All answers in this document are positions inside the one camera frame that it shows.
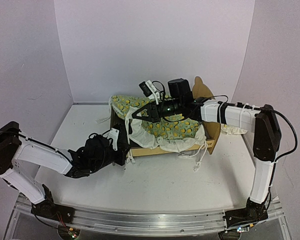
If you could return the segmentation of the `lemon print ruffled mattress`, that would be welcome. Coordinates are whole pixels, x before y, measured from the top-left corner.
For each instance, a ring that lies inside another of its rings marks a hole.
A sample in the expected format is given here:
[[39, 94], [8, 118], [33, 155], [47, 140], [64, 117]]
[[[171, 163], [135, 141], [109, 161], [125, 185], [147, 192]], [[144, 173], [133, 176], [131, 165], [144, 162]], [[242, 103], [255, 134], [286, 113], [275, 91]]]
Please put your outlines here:
[[150, 103], [147, 97], [113, 95], [108, 105], [117, 117], [124, 121], [129, 144], [136, 143], [143, 149], [178, 153], [181, 158], [197, 156], [193, 171], [196, 172], [208, 150], [205, 129], [198, 121], [189, 118], [182, 120], [182, 115], [172, 115], [159, 122], [133, 119], [132, 113]]

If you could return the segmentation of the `wooden pet bed frame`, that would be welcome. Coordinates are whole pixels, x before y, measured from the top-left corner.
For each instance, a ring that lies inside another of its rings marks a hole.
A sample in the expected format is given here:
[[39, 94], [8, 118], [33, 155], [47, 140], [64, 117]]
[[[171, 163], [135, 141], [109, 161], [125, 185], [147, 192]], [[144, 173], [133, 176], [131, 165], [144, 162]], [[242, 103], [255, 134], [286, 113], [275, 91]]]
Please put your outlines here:
[[[194, 78], [194, 86], [192, 88], [193, 97], [211, 97], [213, 96], [211, 90], [203, 83], [202, 79], [199, 76]], [[113, 128], [116, 124], [124, 124], [124, 120], [120, 119], [117, 114], [114, 112], [113, 108], [110, 107], [110, 127]], [[217, 145], [221, 134], [221, 124], [213, 122], [203, 122], [204, 132], [206, 136], [207, 151], [211, 155]], [[142, 148], [136, 143], [132, 142], [131, 144], [131, 154], [133, 157], [141, 156], [152, 156], [152, 155], [162, 155], [176, 153], [175, 151], [167, 151], [161, 149], [159, 146], [150, 149]]]

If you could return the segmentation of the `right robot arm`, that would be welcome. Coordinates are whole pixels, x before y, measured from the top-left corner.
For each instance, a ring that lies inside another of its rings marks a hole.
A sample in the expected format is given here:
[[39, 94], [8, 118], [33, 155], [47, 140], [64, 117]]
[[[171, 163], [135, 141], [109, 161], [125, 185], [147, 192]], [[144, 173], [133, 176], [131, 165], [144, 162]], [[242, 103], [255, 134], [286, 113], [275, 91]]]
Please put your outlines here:
[[255, 107], [240, 102], [217, 101], [215, 96], [194, 97], [186, 79], [170, 80], [167, 85], [171, 96], [168, 100], [165, 99], [165, 91], [157, 90], [152, 81], [140, 83], [139, 87], [144, 95], [146, 97], [153, 95], [155, 100], [132, 113], [132, 118], [157, 123], [165, 117], [181, 114], [185, 119], [230, 125], [253, 133], [255, 173], [247, 202], [264, 204], [270, 195], [275, 164], [280, 158], [296, 150], [294, 147], [278, 155], [282, 133], [277, 117], [280, 116], [288, 124], [293, 137], [297, 139], [290, 121], [268, 104]]

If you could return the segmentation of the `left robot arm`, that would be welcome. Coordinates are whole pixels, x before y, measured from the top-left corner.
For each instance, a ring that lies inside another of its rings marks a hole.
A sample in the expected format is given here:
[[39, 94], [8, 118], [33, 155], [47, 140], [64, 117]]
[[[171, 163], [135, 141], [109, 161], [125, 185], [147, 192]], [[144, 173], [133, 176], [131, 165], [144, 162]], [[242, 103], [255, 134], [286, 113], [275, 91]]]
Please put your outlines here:
[[88, 177], [112, 163], [125, 164], [131, 149], [128, 132], [128, 128], [116, 124], [103, 134], [90, 134], [77, 150], [65, 150], [23, 135], [19, 124], [11, 121], [0, 129], [0, 178], [34, 205], [53, 202], [49, 188], [26, 173], [22, 161], [72, 179]]

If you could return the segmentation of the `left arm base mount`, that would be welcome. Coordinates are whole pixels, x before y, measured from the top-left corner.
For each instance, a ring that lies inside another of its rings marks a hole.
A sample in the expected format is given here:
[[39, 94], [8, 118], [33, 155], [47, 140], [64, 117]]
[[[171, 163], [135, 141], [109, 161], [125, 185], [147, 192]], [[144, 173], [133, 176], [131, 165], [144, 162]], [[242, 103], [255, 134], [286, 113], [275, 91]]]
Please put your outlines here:
[[74, 218], [75, 209], [70, 206], [54, 202], [52, 192], [44, 184], [42, 185], [44, 196], [43, 201], [31, 204], [31, 213], [35, 217], [42, 217], [48, 220], [58, 221], [63, 227], [71, 224]]

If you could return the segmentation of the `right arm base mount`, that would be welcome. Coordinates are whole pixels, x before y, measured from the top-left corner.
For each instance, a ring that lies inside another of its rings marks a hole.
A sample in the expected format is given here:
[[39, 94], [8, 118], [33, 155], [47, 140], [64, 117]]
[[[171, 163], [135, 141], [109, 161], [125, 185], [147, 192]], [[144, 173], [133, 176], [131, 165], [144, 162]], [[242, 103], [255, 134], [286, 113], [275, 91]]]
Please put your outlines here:
[[226, 229], [245, 227], [266, 220], [268, 218], [267, 207], [266, 201], [256, 203], [248, 198], [244, 208], [225, 211], [222, 218], [225, 220]]

